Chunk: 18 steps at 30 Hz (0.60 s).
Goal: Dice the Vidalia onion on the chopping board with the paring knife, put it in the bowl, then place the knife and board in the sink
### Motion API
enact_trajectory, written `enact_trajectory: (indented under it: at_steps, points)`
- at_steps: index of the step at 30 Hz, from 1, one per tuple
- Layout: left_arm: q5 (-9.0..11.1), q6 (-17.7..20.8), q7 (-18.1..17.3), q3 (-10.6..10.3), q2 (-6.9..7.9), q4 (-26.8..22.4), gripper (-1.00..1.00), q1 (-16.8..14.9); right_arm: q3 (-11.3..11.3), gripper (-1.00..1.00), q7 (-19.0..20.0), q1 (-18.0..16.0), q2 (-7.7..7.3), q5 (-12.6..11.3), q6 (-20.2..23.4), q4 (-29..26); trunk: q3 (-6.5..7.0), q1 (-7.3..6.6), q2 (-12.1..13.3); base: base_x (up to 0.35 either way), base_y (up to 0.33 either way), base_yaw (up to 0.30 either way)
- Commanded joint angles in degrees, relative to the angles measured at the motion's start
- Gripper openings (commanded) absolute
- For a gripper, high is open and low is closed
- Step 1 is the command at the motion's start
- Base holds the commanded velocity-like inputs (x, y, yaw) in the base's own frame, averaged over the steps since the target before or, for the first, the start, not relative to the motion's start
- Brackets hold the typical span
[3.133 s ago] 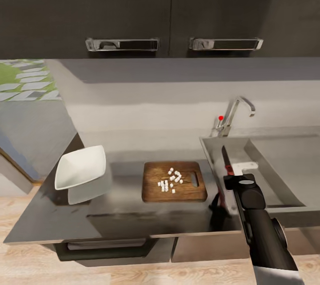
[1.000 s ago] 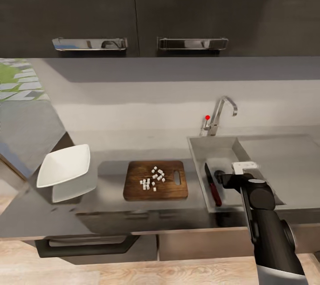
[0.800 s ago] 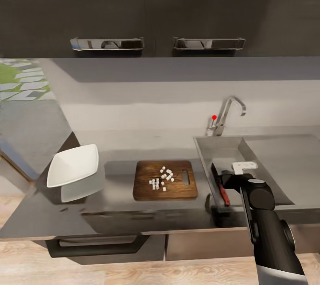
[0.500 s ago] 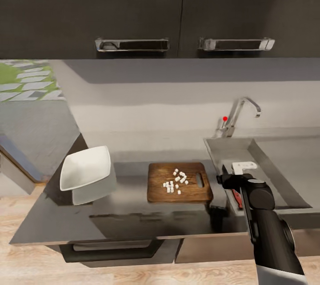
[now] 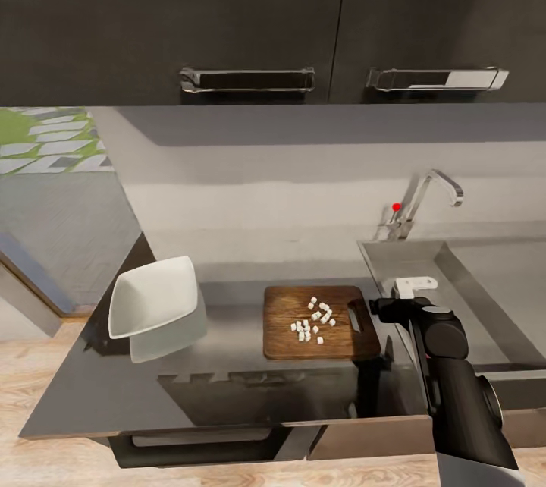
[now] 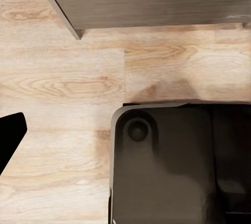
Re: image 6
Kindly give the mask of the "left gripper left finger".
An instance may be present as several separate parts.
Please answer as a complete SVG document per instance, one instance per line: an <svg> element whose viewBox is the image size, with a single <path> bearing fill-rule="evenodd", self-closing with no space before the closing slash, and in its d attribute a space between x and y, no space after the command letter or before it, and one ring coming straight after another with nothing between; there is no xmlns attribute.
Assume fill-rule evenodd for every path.
<svg viewBox="0 0 251 224"><path fill-rule="evenodd" d="M26 133L23 112L0 118L0 175Z"/></svg>

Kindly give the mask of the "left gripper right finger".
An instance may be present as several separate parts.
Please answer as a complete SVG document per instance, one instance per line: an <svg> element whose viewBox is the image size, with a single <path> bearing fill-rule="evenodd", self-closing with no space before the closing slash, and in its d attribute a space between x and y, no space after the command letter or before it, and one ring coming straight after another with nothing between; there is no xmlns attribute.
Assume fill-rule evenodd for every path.
<svg viewBox="0 0 251 224"><path fill-rule="evenodd" d="M234 130L251 154L251 114L239 112Z"/></svg>

